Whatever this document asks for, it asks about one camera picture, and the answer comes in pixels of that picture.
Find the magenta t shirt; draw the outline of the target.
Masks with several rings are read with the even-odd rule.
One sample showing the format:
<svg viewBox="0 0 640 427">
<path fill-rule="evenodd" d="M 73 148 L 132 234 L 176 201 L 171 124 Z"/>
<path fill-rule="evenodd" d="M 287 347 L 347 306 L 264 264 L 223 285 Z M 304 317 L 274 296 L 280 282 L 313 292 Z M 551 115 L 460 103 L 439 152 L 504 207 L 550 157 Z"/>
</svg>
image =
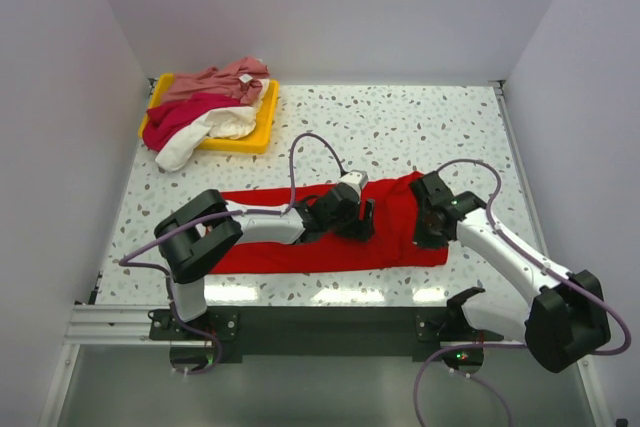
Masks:
<svg viewBox="0 0 640 427">
<path fill-rule="evenodd" d="M 188 99 L 165 102 L 146 111 L 147 124 L 142 132 L 144 144 L 159 152 L 181 129 L 210 111 L 240 107 L 233 98 L 222 94 L 196 93 Z"/>
</svg>

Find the yellow plastic tray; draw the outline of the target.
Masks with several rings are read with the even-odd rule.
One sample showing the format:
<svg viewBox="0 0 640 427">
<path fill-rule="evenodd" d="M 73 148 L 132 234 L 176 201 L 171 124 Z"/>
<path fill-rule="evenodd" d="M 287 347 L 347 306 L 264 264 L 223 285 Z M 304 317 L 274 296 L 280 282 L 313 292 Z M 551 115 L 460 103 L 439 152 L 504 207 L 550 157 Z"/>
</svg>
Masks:
<svg viewBox="0 0 640 427">
<path fill-rule="evenodd" d="M 160 105 L 161 97 L 174 83 L 174 77 L 173 73 L 164 73 L 155 79 L 149 95 L 148 108 L 155 108 Z M 256 115 L 256 127 L 249 135 L 240 139 L 206 138 L 200 143 L 198 149 L 245 154 L 265 153 L 270 143 L 279 87 L 280 84 L 277 80 L 270 80 L 269 86 L 262 97 L 261 107 Z"/>
</svg>

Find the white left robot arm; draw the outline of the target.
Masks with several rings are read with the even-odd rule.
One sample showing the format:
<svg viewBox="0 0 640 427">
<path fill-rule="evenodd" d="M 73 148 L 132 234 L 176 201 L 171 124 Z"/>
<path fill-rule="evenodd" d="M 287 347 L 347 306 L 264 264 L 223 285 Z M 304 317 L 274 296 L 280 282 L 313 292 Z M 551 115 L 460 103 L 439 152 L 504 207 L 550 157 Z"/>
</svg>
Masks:
<svg viewBox="0 0 640 427">
<path fill-rule="evenodd" d="M 344 181 L 313 200 L 291 206 L 243 205 L 214 189 L 203 192 L 154 229 L 174 284 L 173 329 L 185 339 L 205 332 L 204 277 L 234 246 L 305 245 L 330 234 L 367 241 L 374 234 L 374 211 L 375 201 L 364 200 L 360 186 Z"/>
</svg>

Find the red t shirt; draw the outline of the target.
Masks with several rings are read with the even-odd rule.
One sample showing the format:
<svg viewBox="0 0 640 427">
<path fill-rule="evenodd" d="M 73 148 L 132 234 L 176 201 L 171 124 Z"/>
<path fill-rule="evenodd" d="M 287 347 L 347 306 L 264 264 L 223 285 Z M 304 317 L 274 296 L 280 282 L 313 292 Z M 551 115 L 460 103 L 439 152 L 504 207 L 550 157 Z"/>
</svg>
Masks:
<svg viewBox="0 0 640 427">
<path fill-rule="evenodd" d="M 443 265 L 448 259 L 446 247 L 421 249 L 413 243 L 418 204 L 410 183 L 421 176 L 421 172 L 413 172 L 366 185 L 364 196 L 375 201 L 375 232 L 366 242 L 330 233 L 310 244 L 236 245 L 213 267 L 211 273 L 311 274 Z"/>
</svg>

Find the dusty pink t shirt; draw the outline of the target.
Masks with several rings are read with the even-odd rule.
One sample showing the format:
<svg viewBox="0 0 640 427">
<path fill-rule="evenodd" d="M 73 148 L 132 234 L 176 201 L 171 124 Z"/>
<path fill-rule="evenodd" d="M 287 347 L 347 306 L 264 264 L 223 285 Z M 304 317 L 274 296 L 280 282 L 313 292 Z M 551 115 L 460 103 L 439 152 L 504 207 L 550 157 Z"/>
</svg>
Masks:
<svg viewBox="0 0 640 427">
<path fill-rule="evenodd" d="M 161 102 L 182 101 L 194 94 L 219 94 L 251 105 L 260 96 L 263 84 L 269 85 L 266 64 L 254 57 L 244 57 L 222 69 L 209 67 L 198 73 L 176 73 Z"/>
</svg>

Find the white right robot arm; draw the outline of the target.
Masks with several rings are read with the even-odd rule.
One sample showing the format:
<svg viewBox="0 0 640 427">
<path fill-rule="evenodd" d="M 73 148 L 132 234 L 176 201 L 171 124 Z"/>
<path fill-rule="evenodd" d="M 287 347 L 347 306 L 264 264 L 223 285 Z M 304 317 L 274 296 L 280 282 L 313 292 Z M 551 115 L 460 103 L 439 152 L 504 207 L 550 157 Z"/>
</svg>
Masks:
<svg viewBox="0 0 640 427">
<path fill-rule="evenodd" d="M 558 373 L 611 339 L 602 287 L 587 270 L 573 273 L 545 258 L 493 216 L 490 202 L 454 194 L 437 172 L 410 184 L 418 216 L 414 243 L 425 249 L 459 242 L 481 256 L 523 298 L 520 307 L 470 287 L 447 302 L 445 326 L 459 340 L 489 331 L 523 343 L 546 370 Z"/>
</svg>

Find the white t shirt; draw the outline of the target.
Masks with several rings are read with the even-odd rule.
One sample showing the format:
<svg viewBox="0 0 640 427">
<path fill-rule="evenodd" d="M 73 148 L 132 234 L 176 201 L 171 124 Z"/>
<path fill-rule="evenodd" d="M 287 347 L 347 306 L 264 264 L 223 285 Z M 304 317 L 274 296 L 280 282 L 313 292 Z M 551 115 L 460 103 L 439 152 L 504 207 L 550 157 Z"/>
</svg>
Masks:
<svg viewBox="0 0 640 427">
<path fill-rule="evenodd" d="M 257 110 L 253 106 L 210 110 L 172 134 L 156 155 L 155 162 L 165 171 L 177 171 L 185 166 L 204 140 L 237 140 L 252 133 L 256 127 L 256 116 Z"/>
</svg>

